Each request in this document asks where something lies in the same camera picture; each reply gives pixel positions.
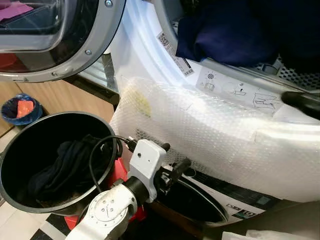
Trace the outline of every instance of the blue bin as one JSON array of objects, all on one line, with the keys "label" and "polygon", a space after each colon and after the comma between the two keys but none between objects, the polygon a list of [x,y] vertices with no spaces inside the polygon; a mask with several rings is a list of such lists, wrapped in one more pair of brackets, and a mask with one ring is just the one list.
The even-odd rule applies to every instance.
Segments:
[{"label": "blue bin", "polygon": [[[32,101],[34,108],[32,112],[30,112],[29,114],[23,117],[17,118],[19,100]],[[41,104],[37,100],[35,100],[34,98],[30,97],[25,93],[20,93],[16,95],[14,98],[11,98],[5,104],[3,104],[1,108],[2,118],[6,122],[16,126],[31,124],[36,120],[38,120],[42,116],[42,114],[43,114],[43,109]]]}]

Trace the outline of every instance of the screw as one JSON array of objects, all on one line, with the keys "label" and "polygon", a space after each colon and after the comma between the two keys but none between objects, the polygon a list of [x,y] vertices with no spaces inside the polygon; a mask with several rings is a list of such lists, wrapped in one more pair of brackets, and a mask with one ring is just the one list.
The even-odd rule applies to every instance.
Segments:
[{"label": "screw", "polygon": [[85,50],[84,53],[87,54],[88,56],[92,54],[91,50],[89,50],[89,49]]},{"label": "screw", "polygon": [[113,6],[113,2],[111,0],[105,0],[104,4],[107,8],[111,8]]}]

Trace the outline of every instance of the dark cloth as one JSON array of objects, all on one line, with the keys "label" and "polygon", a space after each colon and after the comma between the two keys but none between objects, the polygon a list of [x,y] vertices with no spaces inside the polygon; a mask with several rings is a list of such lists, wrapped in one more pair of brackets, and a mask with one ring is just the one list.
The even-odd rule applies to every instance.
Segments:
[{"label": "dark cloth", "polygon": [[287,68],[320,72],[320,0],[249,0]]},{"label": "dark cloth", "polygon": [[248,0],[204,0],[195,15],[179,21],[176,56],[248,67],[273,63],[278,47],[251,13]]},{"label": "dark cloth", "polygon": [[[99,138],[91,135],[82,140],[66,141],[58,150],[55,162],[36,173],[28,182],[28,193],[38,201],[52,201],[84,193],[94,183],[89,170],[89,158]],[[112,156],[112,147],[106,143],[102,151],[97,150],[92,159],[94,175],[99,179]]]}]

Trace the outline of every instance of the red object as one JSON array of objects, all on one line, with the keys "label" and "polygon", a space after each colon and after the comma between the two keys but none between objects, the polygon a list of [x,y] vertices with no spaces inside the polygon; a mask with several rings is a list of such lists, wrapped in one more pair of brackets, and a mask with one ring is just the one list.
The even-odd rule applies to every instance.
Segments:
[{"label": "red object", "polygon": [[32,101],[19,100],[18,101],[18,113],[16,115],[17,118],[22,118],[34,109],[34,103]]},{"label": "red object", "polygon": [[[125,168],[125,165],[123,163],[123,160],[121,157],[119,157],[115,162],[114,162],[114,171],[112,175],[107,179],[107,185],[110,188],[112,184],[118,180],[122,179],[124,181],[128,180],[128,172]],[[147,212],[144,210],[143,206],[138,207],[135,215],[129,220],[129,223],[137,220],[141,222],[147,217]],[[65,222],[70,230],[74,229],[76,226],[76,222],[78,220],[78,216],[65,216],[64,217]]]}]

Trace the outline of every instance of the washing machine door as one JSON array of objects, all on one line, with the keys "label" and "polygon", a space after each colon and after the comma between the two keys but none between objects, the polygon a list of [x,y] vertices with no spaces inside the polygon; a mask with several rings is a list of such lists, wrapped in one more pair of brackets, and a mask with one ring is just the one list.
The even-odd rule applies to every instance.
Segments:
[{"label": "washing machine door", "polygon": [[77,74],[112,41],[126,0],[2,0],[0,81]]}]

